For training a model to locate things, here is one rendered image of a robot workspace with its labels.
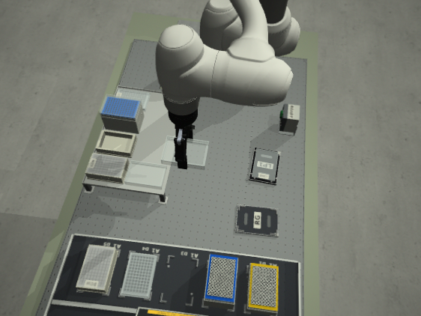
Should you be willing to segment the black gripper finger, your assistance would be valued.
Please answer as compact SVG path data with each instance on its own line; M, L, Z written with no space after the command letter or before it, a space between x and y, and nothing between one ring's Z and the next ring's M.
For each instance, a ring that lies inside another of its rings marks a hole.
M190 131L189 131L189 137L188 139L193 139L193 130L195 129L195 126L190 124Z
M190 125L187 126L187 134L182 134L182 129L177 133L175 125L175 162L178 162L178 168L187 169L187 139L189 137Z

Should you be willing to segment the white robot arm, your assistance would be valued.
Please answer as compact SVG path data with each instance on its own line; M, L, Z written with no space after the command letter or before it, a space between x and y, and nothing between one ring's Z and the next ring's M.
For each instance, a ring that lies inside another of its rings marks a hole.
M282 102L293 73L276 56L293 52L300 37L287 3L209 0L200 37L188 25L166 28L156 48L165 107L175 115L189 115L199 107L200 97L242 106Z

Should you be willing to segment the yellow tip rack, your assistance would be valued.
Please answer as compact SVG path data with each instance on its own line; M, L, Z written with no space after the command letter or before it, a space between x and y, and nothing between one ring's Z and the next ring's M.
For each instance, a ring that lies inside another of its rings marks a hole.
M278 313L279 267L249 264L246 312L276 316Z

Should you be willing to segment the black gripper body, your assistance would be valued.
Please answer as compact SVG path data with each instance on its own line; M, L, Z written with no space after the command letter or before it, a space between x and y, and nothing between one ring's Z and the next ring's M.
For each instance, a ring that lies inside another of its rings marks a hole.
M198 109L189 115L174 115L169 110L168 113L170 121L177 126L177 133L182 129L182 134L187 133L187 126L195 122L198 117Z

